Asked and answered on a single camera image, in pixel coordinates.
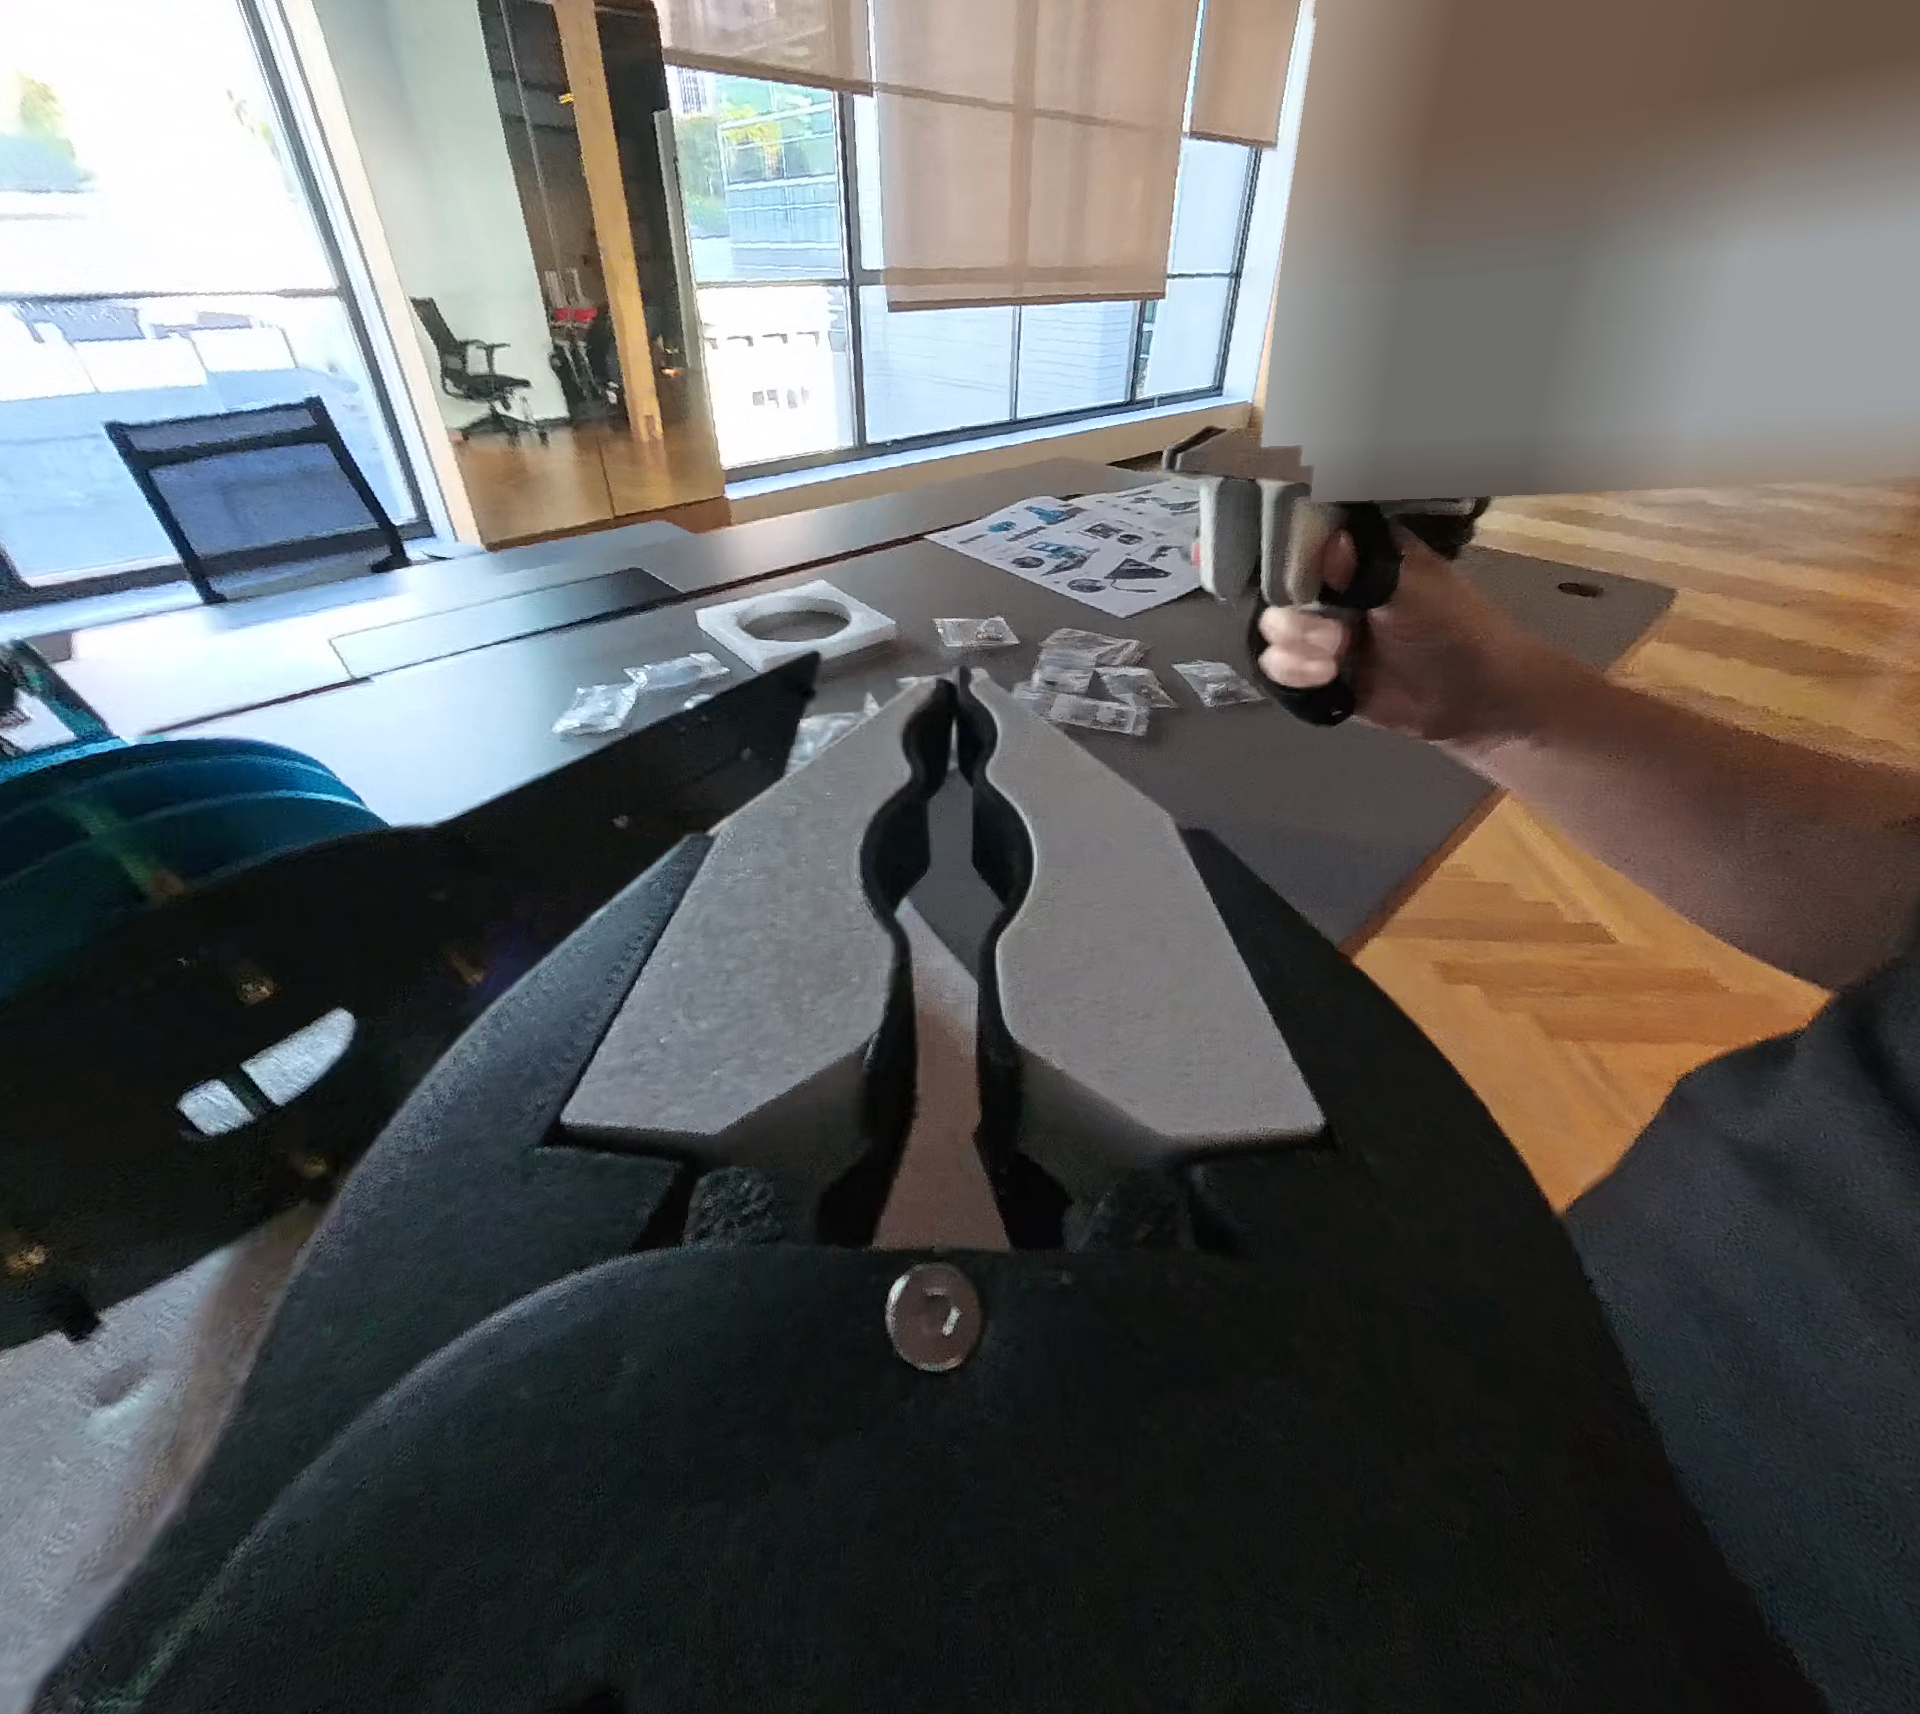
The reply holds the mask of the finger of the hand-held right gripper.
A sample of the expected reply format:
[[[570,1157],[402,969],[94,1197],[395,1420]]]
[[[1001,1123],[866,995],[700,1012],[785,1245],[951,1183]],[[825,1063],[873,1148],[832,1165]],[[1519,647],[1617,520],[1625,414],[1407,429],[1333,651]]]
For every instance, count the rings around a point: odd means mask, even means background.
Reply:
[[[1195,573],[1218,601],[1265,599],[1278,455],[1244,429],[1199,429],[1163,451],[1163,472],[1195,500]]]

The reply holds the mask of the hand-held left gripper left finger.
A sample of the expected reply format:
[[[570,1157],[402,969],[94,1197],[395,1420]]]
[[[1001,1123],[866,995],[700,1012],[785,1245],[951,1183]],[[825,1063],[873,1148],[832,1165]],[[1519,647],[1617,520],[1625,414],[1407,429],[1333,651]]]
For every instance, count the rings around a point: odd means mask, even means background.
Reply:
[[[931,860],[955,688],[914,679],[710,836],[563,1105],[567,1138],[883,1199],[916,1115],[899,906]]]

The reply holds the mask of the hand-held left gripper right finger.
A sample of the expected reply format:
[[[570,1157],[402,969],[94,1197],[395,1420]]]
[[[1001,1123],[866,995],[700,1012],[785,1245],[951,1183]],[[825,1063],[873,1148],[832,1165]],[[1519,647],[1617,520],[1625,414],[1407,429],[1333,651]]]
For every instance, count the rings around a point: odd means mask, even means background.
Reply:
[[[989,681],[959,688],[979,1134],[1052,1185],[1312,1143],[1325,1117],[1178,825]]]

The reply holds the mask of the blue toy robot arm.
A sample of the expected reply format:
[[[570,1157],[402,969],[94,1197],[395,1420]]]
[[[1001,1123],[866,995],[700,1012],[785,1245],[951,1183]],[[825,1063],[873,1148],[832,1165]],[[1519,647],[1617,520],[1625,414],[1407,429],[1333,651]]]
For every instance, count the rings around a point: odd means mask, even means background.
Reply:
[[[819,657],[436,825],[248,738],[3,767],[1,1344],[335,1188],[438,1057],[784,777]]]

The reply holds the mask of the person's right hand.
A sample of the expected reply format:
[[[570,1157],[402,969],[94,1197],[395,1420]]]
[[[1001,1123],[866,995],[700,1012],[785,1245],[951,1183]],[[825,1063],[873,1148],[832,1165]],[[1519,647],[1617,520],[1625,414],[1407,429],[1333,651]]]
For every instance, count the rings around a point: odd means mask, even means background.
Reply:
[[[1350,720],[1441,750],[1488,783],[1499,777],[1510,663],[1521,641],[1456,568],[1405,524],[1391,597],[1366,612],[1265,607],[1255,664],[1284,693],[1345,685]]]

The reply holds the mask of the printed instruction sheet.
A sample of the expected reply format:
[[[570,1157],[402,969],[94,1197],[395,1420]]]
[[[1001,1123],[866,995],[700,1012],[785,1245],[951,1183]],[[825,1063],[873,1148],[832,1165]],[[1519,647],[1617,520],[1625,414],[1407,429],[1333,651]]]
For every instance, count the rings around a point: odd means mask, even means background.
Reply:
[[[1201,592],[1198,493],[1169,479],[1027,496],[929,540],[1115,621]]]

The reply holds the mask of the group of small parts bags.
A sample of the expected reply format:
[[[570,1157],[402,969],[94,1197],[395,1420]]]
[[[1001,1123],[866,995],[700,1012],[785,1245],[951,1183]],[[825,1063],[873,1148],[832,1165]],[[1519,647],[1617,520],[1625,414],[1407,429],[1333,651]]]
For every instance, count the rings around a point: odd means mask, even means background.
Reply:
[[[994,670],[984,664],[976,669],[973,663],[982,655],[1019,647],[1019,637],[1001,617],[936,619],[931,630],[950,661],[971,655],[968,670],[994,681],[1000,681]],[[1264,698],[1250,679],[1223,663],[1180,663],[1171,673],[1201,708],[1231,708]],[[563,741],[610,738],[632,726],[643,698],[667,696],[686,712],[715,698],[725,679],[727,666],[707,651],[641,664],[620,681],[577,688],[549,732]],[[1149,716],[1181,706],[1147,666],[1143,643],[1072,626],[1043,637],[1032,669],[1011,681],[1007,693],[1055,728],[1129,741],[1143,738]],[[877,712],[877,695],[868,695],[860,710],[801,718],[788,767],[806,767]]]

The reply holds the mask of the black office chair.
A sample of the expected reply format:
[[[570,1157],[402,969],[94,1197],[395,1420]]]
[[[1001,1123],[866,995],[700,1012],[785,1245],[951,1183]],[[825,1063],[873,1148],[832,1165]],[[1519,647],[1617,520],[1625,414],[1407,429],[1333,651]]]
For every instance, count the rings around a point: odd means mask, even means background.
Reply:
[[[531,382],[499,368],[499,352],[506,345],[455,334],[439,302],[432,296],[411,295],[407,300],[432,347],[441,396],[455,406],[480,409],[480,414],[450,429],[450,438],[466,444],[482,436],[499,436],[515,449],[526,436],[531,436],[546,444],[548,434],[526,406]]]

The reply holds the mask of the black mesh chair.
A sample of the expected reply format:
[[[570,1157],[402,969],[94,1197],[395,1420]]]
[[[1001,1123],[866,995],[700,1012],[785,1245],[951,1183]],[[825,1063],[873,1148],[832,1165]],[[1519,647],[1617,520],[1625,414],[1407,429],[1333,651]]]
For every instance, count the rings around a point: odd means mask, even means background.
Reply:
[[[414,564],[319,396],[104,433],[206,607]]]

